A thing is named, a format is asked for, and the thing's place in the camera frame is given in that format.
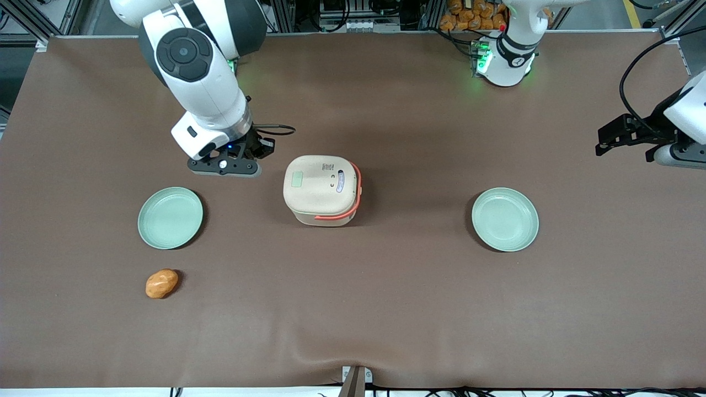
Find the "orange handle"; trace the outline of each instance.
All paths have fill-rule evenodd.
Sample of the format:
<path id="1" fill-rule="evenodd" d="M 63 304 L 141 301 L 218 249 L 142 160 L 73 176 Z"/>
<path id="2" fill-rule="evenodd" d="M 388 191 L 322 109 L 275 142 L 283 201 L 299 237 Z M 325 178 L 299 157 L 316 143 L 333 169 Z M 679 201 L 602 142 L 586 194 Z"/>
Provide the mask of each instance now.
<path id="1" fill-rule="evenodd" d="M 363 183 L 363 178 L 360 176 L 360 170 L 358 167 L 351 162 L 351 165 L 355 169 L 356 174 L 358 175 L 358 192 L 357 192 L 357 197 L 355 200 L 355 204 L 349 209 L 346 213 L 342 213 L 341 215 L 335 215 L 335 216 L 323 216 L 323 215 L 317 215 L 313 217 L 315 220 L 341 220 L 349 217 L 352 213 L 358 210 L 358 206 L 360 205 L 360 194 L 362 193 L 361 187 Z"/>

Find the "black cable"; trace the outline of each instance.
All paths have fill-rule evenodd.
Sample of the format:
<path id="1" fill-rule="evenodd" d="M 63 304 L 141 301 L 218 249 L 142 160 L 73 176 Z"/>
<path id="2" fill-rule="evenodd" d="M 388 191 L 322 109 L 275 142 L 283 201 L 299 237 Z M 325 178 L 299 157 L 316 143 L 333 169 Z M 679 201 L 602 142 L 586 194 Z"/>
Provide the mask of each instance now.
<path id="1" fill-rule="evenodd" d="M 471 44 L 471 41 L 469 41 L 469 40 L 457 39 L 457 38 L 451 36 L 451 32 L 450 32 L 450 31 L 449 31 L 449 32 L 444 32 L 443 30 L 441 30 L 441 29 L 439 29 L 439 28 L 435 28 L 435 27 L 433 27 L 433 26 L 429 26 L 429 27 L 427 27 L 427 28 L 423 28 L 422 30 L 432 30 L 432 31 L 434 31 L 434 32 L 437 32 L 439 35 L 441 35 L 441 37 L 443 37 L 443 38 L 445 38 L 445 39 L 447 39 L 447 40 L 451 40 L 451 41 L 453 41 L 453 42 L 457 42 L 457 43 L 459 43 L 459 44 Z M 472 32 L 472 33 L 475 33 L 475 34 L 477 34 L 477 35 L 480 35 L 480 36 L 483 36 L 483 37 L 487 37 L 487 38 L 493 39 L 493 40 L 497 40 L 497 39 L 498 39 L 497 37 L 493 37 L 493 36 L 490 36 L 490 35 L 486 35 L 485 33 L 479 32 L 478 30 L 466 29 L 466 30 L 463 30 L 463 31 L 464 31 L 464 32 Z"/>
<path id="2" fill-rule="evenodd" d="M 348 17 L 351 15 L 351 6 L 350 6 L 350 4 L 348 4 L 348 1 L 349 1 L 349 0 L 344 0 L 344 2 L 343 2 L 343 12 L 341 13 L 341 21 L 340 21 L 340 22 L 338 23 L 338 25 L 336 25 L 336 27 L 333 28 L 332 30 L 326 30 L 325 28 L 322 28 L 322 27 L 314 20 L 314 16 L 316 15 L 316 13 L 310 13 L 310 14 L 309 14 L 309 21 L 310 21 L 311 24 L 314 26 L 314 28 L 317 29 L 319 32 L 333 33 L 333 32 L 335 32 L 336 30 L 339 30 L 340 28 L 343 28 L 343 26 L 344 26 L 344 25 L 346 24 L 346 22 L 348 21 Z M 316 5 L 317 5 L 317 4 L 319 4 L 318 0 L 312 0 L 312 1 L 311 1 L 311 5 L 312 5 L 311 8 L 312 8 L 312 9 L 316 9 Z"/>
<path id="3" fill-rule="evenodd" d="M 634 5 L 635 7 L 641 8 L 643 10 L 656 10 L 659 8 L 659 6 L 646 6 L 644 4 L 640 4 L 636 2 L 635 0 L 628 0 L 630 4 Z"/>
<path id="4" fill-rule="evenodd" d="M 630 115 L 633 116 L 633 118 L 634 118 L 635 120 L 637 120 L 637 121 L 638 121 L 640 124 L 642 124 L 644 127 L 648 128 L 655 136 L 662 136 L 662 134 L 658 133 L 657 131 L 655 131 L 654 129 L 652 129 L 652 127 L 648 126 L 648 125 L 647 125 L 647 122 L 646 122 L 642 117 L 638 116 L 637 112 L 635 112 L 635 110 L 633 109 L 633 107 L 630 106 L 630 103 L 628 102 L 628 98 L 625 96 L 625 80 L 628 78 L 628 75 L 629 75 L 630 72 L 633 70 L 633 68 L 635 67 L 635 65 L 636 65 L 645 55 L 647 55 L 648 52 L 652 51 L 653 49 L 659 47 L 660 45 L 662 45 L 662 44 L 664 44 L 664 43 L 666 43 L 666 42 L 668 42 L 668 41 L 671 41 L 671 40 L 676 39 L 677 37 L 683 37 L 683 36 L 686 36 L 686 35 L 691 35 L 691 34 L 693 34 L 693 33 L 701 32 L 701 31 L 703 31 L 703 30 L 706 30 L 706 25 L 700 26 L 699 28 L 693 28 L 693 29 L 689 29 L 689 30 L 684 30 L 683 32 L 679 32 L 679 33 L 676 33 L 676 34 L 674 34 L 674 35 L 667 36 L 667 37 L 665 37 L 664 39 L 662 39 L 662 40 L 660 40 L 660 41 L 654 43 L 653 45 L 649 46 L 647 49 L 645 49 L 644 51 L 642 51 L 642 52 L 630 63 L 630 66 L 628 66 L 627 70 L 625 70 L 625 73 L 623 74 L 623 77 L 620 79 L 620 85 L 619 85 L 618 89 L 619 89 L 619 91 L 620 91 L 620 99 L 623 101 L 623 105 L 625 105 L 625 108 L 628 110 L 628 112 L 630 113 Z"/>
<path id="5" fill-rule="evenodd" d="M 293 126 L 287 126 L 284 124 L 253 124 L 253 128 L 255 129 L 255 131 L 259 132 L 260 134 L 265 134 L 265 135 L 285 136 L 285 135 L 292 135 L 293 133 L 297 132 L 297 129 L 295 129 Z M 263 128 L 288 129 L 289 131 L 274 132 L 274 131 L 269 131 L 269 130 L 266 130 Z"/>
<path id="6" fill-rule="evenodd" d="M 368 7 L 374 12 L 378 13 L 382 16 L 393 16 L 397 15 L 400 13 L 400 10 L 402 9 L 402 2 L 398 3 L 398 5 L 395 8 L 379 8 L 375 7 L 375 3 L 377 0 L 368 0 Z"/>

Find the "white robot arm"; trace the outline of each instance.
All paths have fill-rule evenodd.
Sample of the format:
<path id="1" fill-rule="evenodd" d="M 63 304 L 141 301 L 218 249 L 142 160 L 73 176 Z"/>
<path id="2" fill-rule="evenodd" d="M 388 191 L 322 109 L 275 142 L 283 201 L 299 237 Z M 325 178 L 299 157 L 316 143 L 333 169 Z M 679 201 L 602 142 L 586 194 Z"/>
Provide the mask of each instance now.
<path id="1" fill-rule="evenodd" d="M 645 117 L 644 124 L 623 114 L 598 130 L 596 155 L 612 148 L 650 143 L 648 162 L 706 169 L 706 71 L 693 76 Z"/>
<path id="2" fill-rule="evenodd" d="M 257 0 L 112 0 L 155 75 L 186 110 L 172 129 L 196 173 L 255 177 L 274 140 L 253 128 L 228 59 L 257 51 L 267 23 Z"/>
<path id="3" fill-rule="evenodd" d="M 501 87 L 519 83 L 530 72 L 534 51 L 549 26 L 546 7 L 569 7 L 588 0 L 503 0 L 510 10 L 510 20 L 504 32 L 487 42 L 484 58 L 476 61 L 478 74 Z"/>

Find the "brown table cover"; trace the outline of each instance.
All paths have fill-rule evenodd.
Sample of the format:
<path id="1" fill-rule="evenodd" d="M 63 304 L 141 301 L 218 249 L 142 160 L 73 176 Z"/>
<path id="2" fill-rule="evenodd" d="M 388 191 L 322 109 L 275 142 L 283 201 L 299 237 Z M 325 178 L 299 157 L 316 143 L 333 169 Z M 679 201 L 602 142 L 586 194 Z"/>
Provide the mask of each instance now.
<path id="1" fill-rule="evenodd" d="M 618 81 L 657 33 L 550 34 L 497 88 L 437 35 L 271 37 L 239 70 L 258 123 L 284 123 L 257 179 L 197 176 L 183 109 L 135 40 L 53 39 L 0 142 L 0 386 L 290 386 L 372 368 L 394 387 L 697 386 L 706 379 L 706 172 L 594 155 Z M 626 86 L 647 115 L 687 79 L 676 46 Z M 287 164 L 361 168 L 355 219 L 300 224 Z M 198 239 L 158 251 L 144 201 L 185 186 Z M 534 201 L 536 242 L 494 252 L 474 197 Z M 147 277 L 184 272 L 166 300 Z"/>

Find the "plate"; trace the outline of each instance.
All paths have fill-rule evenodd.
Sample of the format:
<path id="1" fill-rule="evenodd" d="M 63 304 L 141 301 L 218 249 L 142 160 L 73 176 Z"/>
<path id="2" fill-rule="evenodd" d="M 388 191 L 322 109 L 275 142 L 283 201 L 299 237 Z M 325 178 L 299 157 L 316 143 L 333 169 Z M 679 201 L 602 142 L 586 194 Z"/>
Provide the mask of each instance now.
<path id="1" fill-rule="evenodd" d="M 151 247 L 173 249 L 189 242 L 202 221 L 203 205 L 198 196 L 183 187 L 168 187 L 142 206 L 137 229 Z"/>
<path id="2" fill-rule="evenodd" d="M 506 252 L 527 248 L 539 232 L 539 216 L 532 202 L 507 187 L 486 190 L 471 213 L 478 236 L 494 249 Z"/>

